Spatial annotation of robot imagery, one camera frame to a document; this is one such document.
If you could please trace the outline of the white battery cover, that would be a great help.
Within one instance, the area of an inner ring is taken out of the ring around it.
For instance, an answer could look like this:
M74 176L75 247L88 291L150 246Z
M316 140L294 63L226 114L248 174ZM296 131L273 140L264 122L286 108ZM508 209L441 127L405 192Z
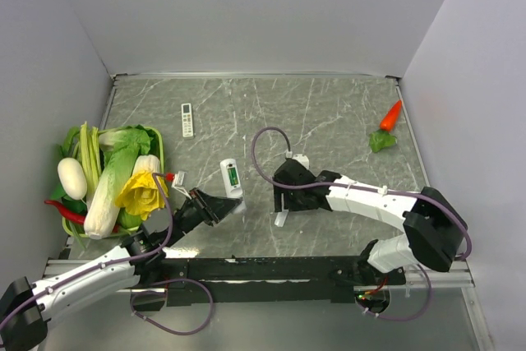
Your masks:
M275 217L275 226L277 226L279 228L283 228L287 217L288 217L288 211L287 210L283 210L283 211L278 212L276 214L276 217Z

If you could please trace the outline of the green battery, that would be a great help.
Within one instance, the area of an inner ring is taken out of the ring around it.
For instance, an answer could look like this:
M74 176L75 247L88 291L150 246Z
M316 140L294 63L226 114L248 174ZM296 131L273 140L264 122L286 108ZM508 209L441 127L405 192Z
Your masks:
M233 166L227 167L227 175L232 187L235 187L238 183L236 170Z
M237 171L237 168L236 166L231 166L229 169L229 177L230 177L230 182L231 182L231 185L233 187L237 187L239 185L239 179L238 179L238 171Z

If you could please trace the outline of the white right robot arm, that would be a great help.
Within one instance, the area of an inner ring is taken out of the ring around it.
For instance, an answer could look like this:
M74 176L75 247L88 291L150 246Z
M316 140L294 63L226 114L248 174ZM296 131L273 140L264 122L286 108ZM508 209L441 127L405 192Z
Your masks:
M371 241L362 252L360 277L377 284L387 273L408 265L437 272L450 270L468 226L445 197L432 187L399 192L324 170L314 175L286 159L272 177L275 210L347 212L398 229L400 235Z

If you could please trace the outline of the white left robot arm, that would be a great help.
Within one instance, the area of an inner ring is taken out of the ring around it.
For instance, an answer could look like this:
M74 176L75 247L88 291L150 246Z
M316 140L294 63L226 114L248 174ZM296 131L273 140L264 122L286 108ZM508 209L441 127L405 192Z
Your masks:
M243 203L240 198L210 196L193 188L182 207L170 214L168 227L148 232L145 226L97 259L61 275L31 283L12 281L1 297L1 346L31 350L53 324L121 289L151 287L162 277L164 249L197 225L213 226Z

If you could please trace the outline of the small white remote control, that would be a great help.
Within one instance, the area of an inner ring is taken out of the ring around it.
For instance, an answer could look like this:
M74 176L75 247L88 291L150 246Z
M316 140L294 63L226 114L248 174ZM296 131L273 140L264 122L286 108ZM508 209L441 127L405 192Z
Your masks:
M193 112L190 103L181 104L181 120L182 120L182 137L193 138L194 125L193 125Z

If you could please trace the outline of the yellow green napa cabbage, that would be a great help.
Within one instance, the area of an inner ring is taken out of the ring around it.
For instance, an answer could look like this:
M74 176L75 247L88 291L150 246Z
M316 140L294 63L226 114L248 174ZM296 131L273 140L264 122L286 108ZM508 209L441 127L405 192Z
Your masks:
M115 204L129 215L146 221L155 210L165 207L164 198L168 188L161 175L160 160L154 155L140 155L135 162L132 174L117 195Z

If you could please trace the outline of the green plastic basket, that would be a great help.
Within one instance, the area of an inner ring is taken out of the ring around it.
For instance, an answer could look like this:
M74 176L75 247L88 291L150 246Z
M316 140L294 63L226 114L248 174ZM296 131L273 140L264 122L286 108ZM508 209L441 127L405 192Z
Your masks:
M146 152L145 148L146 145L144 142L144 138L142 138L142 135L139 135L135 132L132 133L133 136L137 136L137 144L139 144L138 137L141 137L141 150L140 154L144 155L154 155L159 158L160 160L160 169L164 170L164 144L163 144L163 138L159 131L153 127L143 127L142 125L136 125L136 126L130 126L130 127L117 127L113 129L105 129L105 130L99 130L99 154L100 154L100 162L102 165L102 172L104 171L104 167L107 165L108 161L110 161L110 156L112 154L112 147L115 141L114 137L117 137L117 144L120 144L119 141L122 141L122 144L130 141L129 138L124 138L125 135L129 133L122 134L122 131L130 131L130 130L141 130L144 133L147 133L150 138L150 144L149 150ZM72 127L67 134L67 138L64 140L61 149L62 150L62 156L64 158L66 157L72 157L80 161L80 145L79 145L79 131L80 127ZM70 198L63 190L62 184L59 183L57 185L57 188L52 194L52 200L59 201L63 203L69 210L80 214L80 215L86 215L87 213L87 206L82 200L73 200ZM139 225L142 223L142 220L138 216L129 215L123 208L119 208L119 212L115 221L115 226L112 230L112 232L103 238L117 238L127 233L133 233L138 230ZM90 236L87 235L84 231L84 225L74 224L65 218L62 217L62 228L71 237L81 239L81 238L89 238Z

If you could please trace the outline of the large green napa cabbage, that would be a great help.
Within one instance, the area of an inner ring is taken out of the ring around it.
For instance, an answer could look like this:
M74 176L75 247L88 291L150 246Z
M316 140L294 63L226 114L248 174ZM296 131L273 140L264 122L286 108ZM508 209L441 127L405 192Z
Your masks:
M117 195L132 175L136 159L140 155L144 155L139 153L142 146L141 137L138 137L140 140L137 144L135 140L137 136L133 136L133 132L143 136L142 138L145 139L143 144L146 145L145 150L146 152L149 150L150 138L147 133L141 130L134 129L121 132L122 134L129 133L124 136L124 138L130 139L128 144L122 144L122 141L117 144L117 137L114 137L110 161L101 173L85 217L84 231L92 239L103 239L112 232L115 226L115 217L117 217L120 208L115 204Z

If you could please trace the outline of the orange toy carrot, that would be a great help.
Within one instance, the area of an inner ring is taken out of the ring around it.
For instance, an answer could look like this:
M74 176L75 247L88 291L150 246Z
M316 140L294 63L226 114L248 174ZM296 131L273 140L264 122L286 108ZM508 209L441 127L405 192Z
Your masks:
M402 100L399 99L381 120L379 127L382 131L391 132L395 128L402 107Z

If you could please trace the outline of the pale green celery stalks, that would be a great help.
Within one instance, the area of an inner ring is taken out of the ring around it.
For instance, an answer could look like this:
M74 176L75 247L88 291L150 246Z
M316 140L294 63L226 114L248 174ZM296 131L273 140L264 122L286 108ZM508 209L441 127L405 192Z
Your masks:
M102 173L99 154L99 129L84 122L79 131L80 161L87 183L87 197L95 193Z

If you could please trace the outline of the red chili pepper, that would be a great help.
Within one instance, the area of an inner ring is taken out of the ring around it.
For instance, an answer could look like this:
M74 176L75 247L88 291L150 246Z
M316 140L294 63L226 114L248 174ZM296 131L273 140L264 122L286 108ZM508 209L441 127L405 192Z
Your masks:
M77 214L69 210L63 203L55 200L46 200L44 204L55 207L63 218L74 223L83 225L85 223L85 216Z

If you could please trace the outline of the white eggplant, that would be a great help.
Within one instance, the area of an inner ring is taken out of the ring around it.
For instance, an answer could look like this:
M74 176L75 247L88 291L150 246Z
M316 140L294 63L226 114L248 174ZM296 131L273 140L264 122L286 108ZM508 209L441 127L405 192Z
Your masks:
M82 200L87 193L87 181L81 164L74 158L58 163L58 177L64 192L73 200Z

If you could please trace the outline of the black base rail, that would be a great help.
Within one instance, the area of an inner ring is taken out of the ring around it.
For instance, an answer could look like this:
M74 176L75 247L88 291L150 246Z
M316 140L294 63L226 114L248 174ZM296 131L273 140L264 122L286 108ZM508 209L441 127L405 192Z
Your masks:
M358 290L406 284L403 269L382 274L359 256L300 256L169 258L140 286L166 290L170 307L207 303L192 279L206 286L215 303L353 303Z

